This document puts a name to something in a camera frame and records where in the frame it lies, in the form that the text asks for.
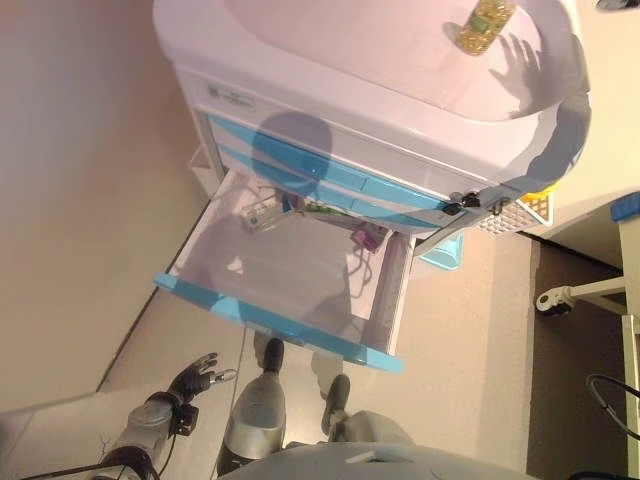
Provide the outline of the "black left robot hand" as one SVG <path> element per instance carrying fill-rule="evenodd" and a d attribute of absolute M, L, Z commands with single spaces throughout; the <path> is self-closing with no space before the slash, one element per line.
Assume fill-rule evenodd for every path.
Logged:
<path fill-rule="evenodd" d="M 168 392 L 181 403 L 189 403 L 212 386 L 235 380 L 236 369 L 214 370 L 218 364 L 217 358 L 218 354 L 212 352 L 192 362 L 174 378 Z"/>

